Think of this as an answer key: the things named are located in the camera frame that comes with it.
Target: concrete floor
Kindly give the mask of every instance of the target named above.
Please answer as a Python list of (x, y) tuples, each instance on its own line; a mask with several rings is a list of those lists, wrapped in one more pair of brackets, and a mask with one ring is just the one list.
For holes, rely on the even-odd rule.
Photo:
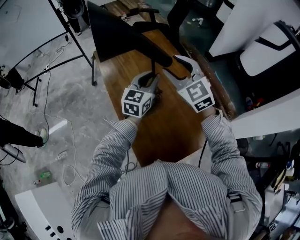
[[(86, 29), (81, 36), (76, 37), (89, 59), (95, 51), (90, 29)], [(28, 69), (18, 69), (24, 79), (40, 73), (47, 64), (54, 60), (61, 52), (56, 53), (62, 45), (66, 45), (64, 36), (52, 41), (44, 46), (40, 51), (36, 51)], [(79, 55), (75, 43), (67, 45), (64, 53), (52, 64), (58, 64), (62, 61)], [(110, 126), (104, 118), (117, 120), (113, 105), (109, 99), (101, 75), (96, 68), (95, 79), (97, 86), (91, 85), (91, 67), (84, 58), (74, 60), (62, 65), (41, 76), (42, 82), (39, 83), (36, 103), (38, 107), (32, 106), (33, 92), (24, 88), (18, 95), (15, 89), (0, 89), (0, 113), (9, 121), (24, 127), (26, 130), (34, 133), (35, 131), (46, 128), (43, 111), (46, 100), (47, 84), (49, 77), (49, 94), (46, 106), (47, 120), (50, 128), (61, 122), (68, 120), (67, 125), (53, 132), (46, 146), (42, 148), (29, 148), (20, 146), (27, 163), (14, 162), (12, 165), (3, 166), (0, 169), (0, 176), (4, 181), (5, 189), (20, 213), (14, 196), (18, 193), (57, 181), (68, 202), (72, 205), (74, 197), (83, 185), (83, 181), (78, 177), (74, 170), (66, 167), (64, 179), (66, 183), (75, 182), (67, 186), (63, 180), (63, 169), (66, 165), (75, 166), (78, 173), (84, 177), (88, 172), (89, 162), (93, 156), (95, 147), (99, 144), (105, 134), (110, 131)], [(55, 160), (57, 155), (67, 151), (67, 158)], [(200, 151), (185, 158), (183, 161), (198, 165)], [(136, 162), (132, 150), (130, 150), (130, 161)], [(207, 147), (203, 156), (202, 165), (209, 169), (211, 153)], [(2, 164), (10, 163), (13, 159), (7, 157)], [(52, 178), (34, 185), (40, 173), (50, 171)], [(32, 239), (37, 239), (35, 234), (29, 229), (28, 235)]]

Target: shirt sleeve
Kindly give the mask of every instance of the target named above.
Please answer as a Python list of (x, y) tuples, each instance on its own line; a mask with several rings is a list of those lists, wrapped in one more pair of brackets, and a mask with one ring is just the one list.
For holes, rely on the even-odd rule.
[(251, 204), (251, 228), (261, 217), (262, 199), (240, 156), (232, 125), (219, 112), (202, 122), (202, 128), (212, 152), (211, 173), (217, 175), (228, 188), (228, 193), (239, 193), (245, 203)]
[(96, 205), (101, 201), (109, 201), (109, 190), (121, 177), (123, 159), (135, 139), (137, 126), (134, 122), (122, 120), (109, 123), (113, 130), (96, 147), (85, 183), (75, 198), (72, 210), (75, 237), (82, 220), (88, 220)]

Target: white wall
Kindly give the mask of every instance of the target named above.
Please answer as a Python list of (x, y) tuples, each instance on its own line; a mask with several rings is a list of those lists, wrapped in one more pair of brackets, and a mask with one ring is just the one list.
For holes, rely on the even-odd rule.
[(10, 68), (65, 31), (48, 0), (8, 0), (0, 23), (0, 64)]
[(236, 138), (261, 136), (300, 128), (300, 89), (242, 114), (232, 121)]
[(209, 52), (215, 57), (245, 49), (272, 23), (283, 20), (298, 28), (297, 0), (238, 0)]

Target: white cable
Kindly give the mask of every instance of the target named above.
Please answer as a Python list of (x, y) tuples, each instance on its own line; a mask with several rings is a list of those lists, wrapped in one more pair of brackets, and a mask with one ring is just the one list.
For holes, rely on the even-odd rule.
[[(38, 114), (38, 113), (44, 114), (43, 112), (29, 112), (28, 110), (27, 110), (27, 113), (30, 113), (31, 115)], [(77, 173), (77, 175), (79, 176), (79, 178), (84, 182), (85, 180), (84, 180), (83, 177), (79, 174), (79, 172), (76, 170), (77, 162), (76, 162), (75, 134), (74, 134), (74, 130), (73, 130), (72, 123), (71, 123), (69, 120), (67, 120), (67, 119), (63, 119), (63, 118), (59, 118), (59, 117), (55, 117), (55, 116), (50, 116), (50, 115), (48, 115), (48, 114), (46, 114), (46, 116), (48, 116), (48, 117), (50, 117), (50, 118), (56, 118), (56, 119), (58, 119), (58, 120), (66, 120), (66, 121), (69, 122), (70, 125), (71, 125), (72, 134), (73, 134), (73, 141), (72, 141), (72, 142), (73, 142), (73, 147), (74, 147), (74, 166), (72, 166), (72, 165), (64, 165), (64, 167), (63, 167), (63, 171), (62, 171), (62, 179), (63, 179), (65, 185), (71, 186), (71, 185), (76, 181), (76, 174), (75, 174), (75, 173)], [(74, 171), (73, 171), (73, 174), (74, 174), (74, 180), (73, 180), (71, 183), (67, 183), (67, 182), (65, 181), (65, 178), (64, 178), (64, 173), (65, 173), (66, 167), (71, 167), (71, 168), (73, 168), (73, 170), (74, 170)]]

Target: wooden table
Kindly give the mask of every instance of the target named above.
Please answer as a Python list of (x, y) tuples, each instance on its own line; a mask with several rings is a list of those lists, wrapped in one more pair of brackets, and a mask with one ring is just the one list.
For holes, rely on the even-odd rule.
[[(145, 36), (170, 56), (179, 54), (159, 30), (146, 32)], [(102, 63), (97, 52), (95, 57), (117, 116), (120, 120), (124, 119), (121, 108), (124, 88), (128, 87), (136, 75), (151, 70), (151, 61), (137, 50)], [(178, 77), (190, 76), (174, 59), (169, 69)], [(160, 74), (158, 87), (162, 90), (161, 100), (155, 109), (142, 119), (132, 146), (141, 166), (149, 165), (157, 159), (177, 162), (197, 151), (205, 141), (201, 129), (203, 115), (194, 112), (177, 94), (176, 88), (162, 73), (161, 65), (156, 64), (156, 72)]]

